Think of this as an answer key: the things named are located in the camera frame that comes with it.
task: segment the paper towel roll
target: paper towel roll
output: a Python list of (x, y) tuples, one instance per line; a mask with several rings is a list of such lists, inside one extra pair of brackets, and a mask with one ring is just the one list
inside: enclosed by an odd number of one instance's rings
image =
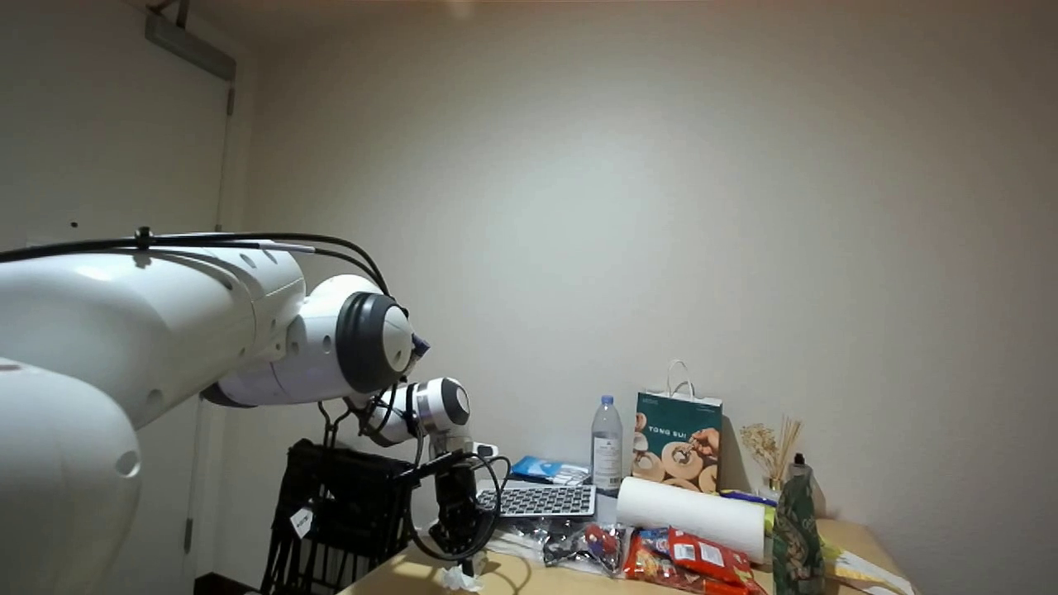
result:
[(625, 477), (619, 526), (672, 526), (765, 562), (765, 506)]

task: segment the water bottle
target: water bottle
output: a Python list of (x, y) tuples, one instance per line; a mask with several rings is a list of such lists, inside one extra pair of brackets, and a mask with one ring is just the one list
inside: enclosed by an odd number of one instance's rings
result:
[(623, 486), (623, 412), (616, 395), (601, 395), (592, 419), (592, 481), (598, 493)]

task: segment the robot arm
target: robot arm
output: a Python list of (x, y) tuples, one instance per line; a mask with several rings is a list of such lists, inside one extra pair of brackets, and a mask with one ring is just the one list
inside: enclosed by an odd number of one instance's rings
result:
[[(408, 383), (428, 345), (375, 262), (317, 234), (168, 234), (0, 251), (0, 574), (87, 592), (119, 547), (134, 429), (218, 403), (344, 395), (376, 441), (466, 424), (455, 381)], [(307, 286), (290, 251), (365, 274)]]

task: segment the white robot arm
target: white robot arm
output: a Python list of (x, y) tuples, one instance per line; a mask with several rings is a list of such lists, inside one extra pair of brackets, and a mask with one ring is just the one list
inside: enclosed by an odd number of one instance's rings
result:
[[(290, 251), (344, 254), (368, 278), (307, 289)], [(464, 427), (455, 381), (399, 385), (422, 350), (375, 262), (334, 238), (141, 231), (0, 251), (4, 585), (94, 592), (134, 510), (134, 429), (194, 393), (344, 395), (376, 441)]]

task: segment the wooden table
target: wooden table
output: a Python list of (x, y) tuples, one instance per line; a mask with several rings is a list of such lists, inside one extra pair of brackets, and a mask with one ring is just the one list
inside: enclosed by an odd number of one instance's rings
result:
[[(876, 562), (881, 569), (900, 572), (885, 547), (854, 521), (840, 519), (821, 519), (821, 534), (829, 541), (840, 541), (844, 547)], [(672, 588), (666, 585), (644, 585), (644, 583), (623, 583), (609, 577), (601, 572), (582, 572), (582, 569), (544, 569), (525, 555), (509, 555), (509, 551), (487, 551), (478, 562), (478, 592), (484, 595), (660, 595)], [(403, 551), (370, 574), (365, 574), (358, 585), (344, 588), (342, 595), (444, 595), (444, 574), (447, 564), (420, 555), (420, 551)], [(758, 572), (758, 583), (774, 592), (771, 572)]]

